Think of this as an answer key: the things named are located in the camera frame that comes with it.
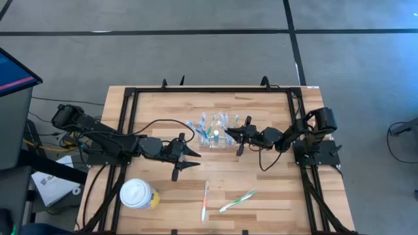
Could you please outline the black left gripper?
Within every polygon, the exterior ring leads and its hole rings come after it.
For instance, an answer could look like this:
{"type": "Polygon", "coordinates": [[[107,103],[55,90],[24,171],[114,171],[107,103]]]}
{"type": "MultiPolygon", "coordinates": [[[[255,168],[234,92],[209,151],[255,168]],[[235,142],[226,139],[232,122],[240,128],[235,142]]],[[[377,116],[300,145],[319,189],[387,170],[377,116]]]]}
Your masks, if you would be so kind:
{"type": "Polygon", "coordinates": [[[184,146],[184,144],[185,134],[180,133],[178,138],[173,139],[167,146],[165,146],[165,152],[163,154],[164,162],[172,163],[174,165],[174,169],[172,171],[171,176],[172,181],[178,180],[178,175],[183,169],[200,165],[200,163],[179,161],[179,158],[182,156],[183,151],[184,155],[192,157],[201,157],[200,154],[190,149],[187,145],[184,146]]]}

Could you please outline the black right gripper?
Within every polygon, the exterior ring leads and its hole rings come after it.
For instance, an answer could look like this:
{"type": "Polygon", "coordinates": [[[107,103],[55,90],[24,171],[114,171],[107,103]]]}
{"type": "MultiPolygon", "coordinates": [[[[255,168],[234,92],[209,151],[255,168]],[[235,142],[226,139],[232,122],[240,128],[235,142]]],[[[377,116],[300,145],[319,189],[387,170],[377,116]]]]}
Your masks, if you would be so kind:
{"type": "Polygon", "coordinates": [[[257,146],[259,151],[263,148],[259,141],[259,132],[257,131],[257,127],[251,124],[251,116],[248,116],[245,119],[245,122],[241,127],[228,128],[225,130],[225,133],[239,143],[239,147],[236,152],[237,156],[241,156],[243,154],[244,144],[257,146]]]}

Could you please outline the clear acrylic organizer box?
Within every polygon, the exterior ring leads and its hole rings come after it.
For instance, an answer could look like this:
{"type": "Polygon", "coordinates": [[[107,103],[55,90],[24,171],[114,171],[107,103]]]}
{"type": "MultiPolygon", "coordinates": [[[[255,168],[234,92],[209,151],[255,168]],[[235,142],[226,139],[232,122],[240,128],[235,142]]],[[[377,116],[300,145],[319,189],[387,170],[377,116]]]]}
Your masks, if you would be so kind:
{"type": "Polygon", "coordinates": [[[226,141],[226,139],[224,137],[223,129],[221,129],[221,130],[219,130],[219,129],[212,130],[211,137],[208,138],[208,139],[209,139],[209,143],[208,144],[204,144],[202,142],[202,135],[200,134],[199,135],[199,144],[200,144],[200,146],[202,146],[202,147],[208,147],[208,148],[232,148],[232,147],[235,147],[236,146],[236,141],[234,139],[232,139],[232,138],[231,138],[232,145],[231,146],[228,146],[227,141],[226,141]],[[214,131],[215,130],[218,130],[219,131],[219,142],[218,143],[215,143],[214,142],[214,131]]]}

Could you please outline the white lidded paper cup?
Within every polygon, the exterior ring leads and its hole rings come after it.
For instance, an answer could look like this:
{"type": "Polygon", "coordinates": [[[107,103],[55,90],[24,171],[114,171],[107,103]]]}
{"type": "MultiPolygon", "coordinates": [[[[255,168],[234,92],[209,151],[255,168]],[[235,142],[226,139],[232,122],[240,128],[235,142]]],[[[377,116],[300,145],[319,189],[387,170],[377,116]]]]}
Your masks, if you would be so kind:
{"type": "Polygon", "coordinates": [[[133,209],[154,209],[159,205],[157,189],[142,179],[130,179],[120,189],[120,200],[124,206],[133,209]]]}

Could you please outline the black stand bar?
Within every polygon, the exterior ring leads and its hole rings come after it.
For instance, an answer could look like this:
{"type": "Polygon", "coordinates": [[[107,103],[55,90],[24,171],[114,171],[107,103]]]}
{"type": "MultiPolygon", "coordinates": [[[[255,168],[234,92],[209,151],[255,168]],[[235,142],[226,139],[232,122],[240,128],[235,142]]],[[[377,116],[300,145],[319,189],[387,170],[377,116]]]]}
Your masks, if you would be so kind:
{"type": "Polygon", "coordinates": [[[83,171],[57,163],[48,158],[35,155],[34,153],[24,149],[20,150],[18,165],[30,166],[34,171],[49,174],[63,180],[79,183],[81,185],[85,184],[88,176],[83,171]]]}

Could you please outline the white printed booklet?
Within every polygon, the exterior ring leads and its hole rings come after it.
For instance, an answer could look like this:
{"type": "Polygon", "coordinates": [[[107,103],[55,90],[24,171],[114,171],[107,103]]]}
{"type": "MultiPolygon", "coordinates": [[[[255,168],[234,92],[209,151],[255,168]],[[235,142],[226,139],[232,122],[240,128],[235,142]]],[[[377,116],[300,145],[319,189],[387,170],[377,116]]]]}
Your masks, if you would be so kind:
{"type": "MultiPolygon", "coordinates": [[[[73,162],[70,155],[65,155],[55,162],[67,165],[71,168],[75,168],[74,166],[76,164],[73,162]]],[[[31,177],[46,207],[49,207],[58,200],[61,200],[64,196],[71,193],[75,187],[81,186],[79,183],[63,180],[61,178],[37,171],[35,171],[31,177]]]]}

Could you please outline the person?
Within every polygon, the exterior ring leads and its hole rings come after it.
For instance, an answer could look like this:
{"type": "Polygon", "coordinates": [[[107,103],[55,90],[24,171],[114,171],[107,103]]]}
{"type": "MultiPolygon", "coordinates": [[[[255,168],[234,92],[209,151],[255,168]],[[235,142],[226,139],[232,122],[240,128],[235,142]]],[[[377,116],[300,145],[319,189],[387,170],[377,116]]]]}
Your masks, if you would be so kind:
{"type": "Polygon", "coordinates": [[[72,232],[46,223],[30,223],[23,225],[20,235],[71,235],[72,232]]]}

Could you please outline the grey floor stand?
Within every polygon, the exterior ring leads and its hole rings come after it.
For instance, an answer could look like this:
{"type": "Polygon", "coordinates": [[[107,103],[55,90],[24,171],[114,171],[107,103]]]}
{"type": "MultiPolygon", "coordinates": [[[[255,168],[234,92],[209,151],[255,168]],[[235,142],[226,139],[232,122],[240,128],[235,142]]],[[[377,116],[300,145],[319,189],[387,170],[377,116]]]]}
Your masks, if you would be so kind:
{"type": "Polygon", "coordinates": [[[415,137],[418,138],[418,117],[407,122],[400,122],[400,126],[392,128],[389,128],[389,133],[391,135],[399,135],[401,133],[405,132],[412,132],[415,137]]]}

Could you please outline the grey cabinet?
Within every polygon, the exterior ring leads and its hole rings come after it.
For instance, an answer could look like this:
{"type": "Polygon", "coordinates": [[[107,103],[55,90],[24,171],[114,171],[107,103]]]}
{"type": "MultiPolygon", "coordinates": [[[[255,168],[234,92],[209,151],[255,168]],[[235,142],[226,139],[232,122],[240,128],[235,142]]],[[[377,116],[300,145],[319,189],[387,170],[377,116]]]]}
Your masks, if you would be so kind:
{"type": "Polygon", "coordinates": [[[18,164],[32,90],[0,97],[0,171],[18,164]]]}

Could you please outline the computer monitor blue screen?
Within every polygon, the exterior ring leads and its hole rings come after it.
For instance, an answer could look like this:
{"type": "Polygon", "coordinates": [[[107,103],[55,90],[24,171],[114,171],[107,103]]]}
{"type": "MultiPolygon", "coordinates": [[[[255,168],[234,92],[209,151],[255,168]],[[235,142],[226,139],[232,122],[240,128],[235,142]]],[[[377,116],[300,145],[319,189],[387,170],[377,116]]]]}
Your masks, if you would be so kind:
{"type": "Polygon", "coordinates": [[[0,97],[42,83],[41,77],[0,47],[0,97]]]}

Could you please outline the black aluminium table frame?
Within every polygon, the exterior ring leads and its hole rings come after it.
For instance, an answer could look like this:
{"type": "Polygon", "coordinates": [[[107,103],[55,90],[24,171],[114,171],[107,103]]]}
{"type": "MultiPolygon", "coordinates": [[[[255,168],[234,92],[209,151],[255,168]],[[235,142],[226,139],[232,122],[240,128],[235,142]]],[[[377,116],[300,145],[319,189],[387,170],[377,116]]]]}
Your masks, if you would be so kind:
{"type": "Polygon", "coordinates": [[[198,137],[186,128],[187,121],[206,121],[226,112],[238,124],[247,116],[259,128],[284,130],[293,117],[321,108],[323,99],[316,87],[263,86],[140,86],[136,95],[129,87],[111,86],[104,104],[102,122],[123,132],[143,131],[171,140],[184,133],[188,146],[201,157],[199,166],[180,172],[172,181],[173,166],[135,157],[127,167],[127,179],[140,178],[160,194],[154,209],[130,209],[112,202],[104,216],[105,229],[118,234],[313,234],[320,232],[320,209],[302,186],[301,169],[292,150],[285,153],[246,149],[236,156],[234,148],[213,149],[199,145],[198,137]],[[206,222],[201,223],[205,181],[209,181],[206,222]],[[220,213],[219,209],[245,195],[249,199],[220,213]]]}

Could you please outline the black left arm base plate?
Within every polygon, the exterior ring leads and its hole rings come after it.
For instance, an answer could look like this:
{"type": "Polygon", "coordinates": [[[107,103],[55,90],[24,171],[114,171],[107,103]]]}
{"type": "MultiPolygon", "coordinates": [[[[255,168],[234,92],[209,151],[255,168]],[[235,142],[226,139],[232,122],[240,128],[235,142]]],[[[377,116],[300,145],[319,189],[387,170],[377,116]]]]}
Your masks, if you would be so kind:
{"type": "Polygon", "coordinates": [[[131,156],[122,155],[117,157],[103,150],[96,142],[93,142],[89,148],[84,149],[84,153],[88,155],[87,164],[89,165],[122,166],[129,165],[131,162],[131,156]]]}

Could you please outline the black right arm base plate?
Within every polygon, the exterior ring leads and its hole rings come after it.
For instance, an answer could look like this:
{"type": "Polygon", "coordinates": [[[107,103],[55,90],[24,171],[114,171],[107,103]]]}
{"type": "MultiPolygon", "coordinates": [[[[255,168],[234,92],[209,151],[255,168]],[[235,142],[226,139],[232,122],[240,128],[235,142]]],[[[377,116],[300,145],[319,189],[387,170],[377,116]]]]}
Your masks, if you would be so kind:
{"type": "Polygon", "coordinates": [[[333,140],[323,140],[308,147],[302,140],[296,140],[293,144],[295,161],[302,166],[339,165],[338,152],[341,148],[342,145],[337,146],[333,140]]]}

